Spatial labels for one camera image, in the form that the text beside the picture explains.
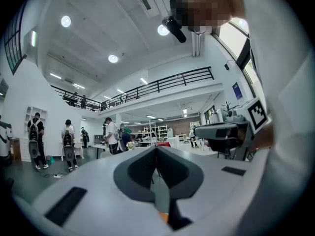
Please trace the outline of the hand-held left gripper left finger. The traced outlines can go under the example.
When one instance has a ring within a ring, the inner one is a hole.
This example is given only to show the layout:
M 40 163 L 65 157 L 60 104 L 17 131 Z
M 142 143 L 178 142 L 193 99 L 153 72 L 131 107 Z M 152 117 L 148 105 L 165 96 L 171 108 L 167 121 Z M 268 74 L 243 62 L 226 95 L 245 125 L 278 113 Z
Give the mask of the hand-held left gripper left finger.
M 72 187 L 87 192 L 63 229 L 79 236 L 166 236 L 170 227 L 154 204 L 130 199 L 114 182 L 114 170 L 122 162 L 144 152 L 137 148 L 93 160 L 46 188 L 32 206 L 41 214 Z

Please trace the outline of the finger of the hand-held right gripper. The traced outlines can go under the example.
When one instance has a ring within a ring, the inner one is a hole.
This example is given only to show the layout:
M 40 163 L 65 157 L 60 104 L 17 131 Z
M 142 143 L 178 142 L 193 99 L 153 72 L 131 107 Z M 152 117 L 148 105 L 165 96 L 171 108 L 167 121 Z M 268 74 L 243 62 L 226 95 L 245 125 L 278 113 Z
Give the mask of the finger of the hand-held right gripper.
M 210 140 L 237 139 L 239 128 L 247 126 L 246 121 L 242 122 L 217 122 L 207 125 L 201 125 L 194 128 L 194 134 L 199 138 Z

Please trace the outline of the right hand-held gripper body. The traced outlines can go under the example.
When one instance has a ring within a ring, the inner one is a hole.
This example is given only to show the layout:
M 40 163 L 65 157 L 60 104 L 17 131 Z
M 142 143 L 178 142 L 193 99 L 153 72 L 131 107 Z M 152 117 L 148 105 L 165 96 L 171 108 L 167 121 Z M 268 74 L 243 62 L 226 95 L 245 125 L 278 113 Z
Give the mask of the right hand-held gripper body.
M 254 98 L 235 107 L 228 114 L 227 123 L 236 125 L 236 145 L 232 151 L 232 159 L 244 161 L 249 152 L 249 147 L 258 131 L 267 123 L 267 115 L 260 99 Z

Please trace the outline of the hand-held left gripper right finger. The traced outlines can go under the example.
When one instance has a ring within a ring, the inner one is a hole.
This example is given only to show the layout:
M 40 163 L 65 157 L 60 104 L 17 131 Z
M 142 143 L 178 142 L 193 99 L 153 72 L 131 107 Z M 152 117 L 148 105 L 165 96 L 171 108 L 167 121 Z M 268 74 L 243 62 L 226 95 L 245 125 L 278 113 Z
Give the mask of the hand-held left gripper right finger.
M 169 188 L 172 228 L 238 228 L 262 179 L 268 151 L 252 162 L 157 147 L 157 170 Z

